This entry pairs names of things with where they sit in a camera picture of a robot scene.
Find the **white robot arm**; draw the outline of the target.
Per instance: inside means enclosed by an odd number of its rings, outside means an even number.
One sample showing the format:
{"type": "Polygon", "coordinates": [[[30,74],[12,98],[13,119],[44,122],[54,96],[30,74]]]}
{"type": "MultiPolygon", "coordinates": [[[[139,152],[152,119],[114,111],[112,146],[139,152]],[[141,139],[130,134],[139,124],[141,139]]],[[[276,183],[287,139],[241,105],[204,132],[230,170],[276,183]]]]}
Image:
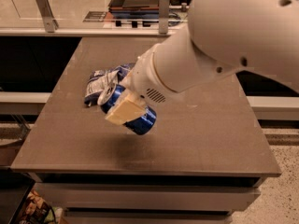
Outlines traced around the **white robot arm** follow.
{"type": "Polygon", "coordinates": [[[106,119],[122,125],[149,104],[244,70],[299,91],[297,0],[192,0],[187,23],[138,57],[106,119]]]}

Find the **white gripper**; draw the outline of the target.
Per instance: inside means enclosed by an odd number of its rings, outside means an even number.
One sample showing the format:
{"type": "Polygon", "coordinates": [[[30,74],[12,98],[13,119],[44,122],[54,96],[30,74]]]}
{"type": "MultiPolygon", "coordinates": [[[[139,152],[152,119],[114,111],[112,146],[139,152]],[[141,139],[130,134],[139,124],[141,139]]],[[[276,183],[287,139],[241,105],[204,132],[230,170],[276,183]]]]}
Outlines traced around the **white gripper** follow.
{"type": "Polygon", "coordinates": [[[125,91],[121,94],[116,104],[107,112],[107,121],[122,125],[145,115],[146,103],[159,105],[181,101],[181,95],[167,88],[158,76],[154,61],[158,47],[158,44],[154,45],[137,58],[134,67],[121,82],[122,86],[132,92],[125,91]]]}

